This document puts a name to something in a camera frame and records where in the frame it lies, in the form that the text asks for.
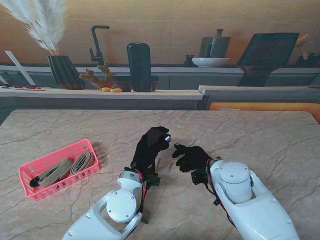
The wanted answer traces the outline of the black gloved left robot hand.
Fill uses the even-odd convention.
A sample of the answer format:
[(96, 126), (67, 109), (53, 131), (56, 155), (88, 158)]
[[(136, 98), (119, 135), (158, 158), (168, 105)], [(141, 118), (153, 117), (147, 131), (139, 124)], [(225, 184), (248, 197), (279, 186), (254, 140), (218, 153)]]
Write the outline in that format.
[(169, 129), (163, 126), (151, 127), (136, 145), (132, 169), (138, 170), (143, 176), (153, 174), (156, 169), (155, 159), (159, 152), (169, 147), (166, 138), (170, 138)]

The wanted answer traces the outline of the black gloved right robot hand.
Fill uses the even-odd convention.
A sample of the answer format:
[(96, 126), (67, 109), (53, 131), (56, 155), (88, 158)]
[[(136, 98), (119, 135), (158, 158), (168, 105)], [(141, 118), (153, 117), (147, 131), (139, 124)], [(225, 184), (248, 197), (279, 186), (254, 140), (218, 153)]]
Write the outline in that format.
[(185, 146), (179, 143), (174, 144), (175, 151), (172, 158), (176, 161), (176, 166), (182, 173), (197, 170), (206, 166), (211, 158), (200, 146)]

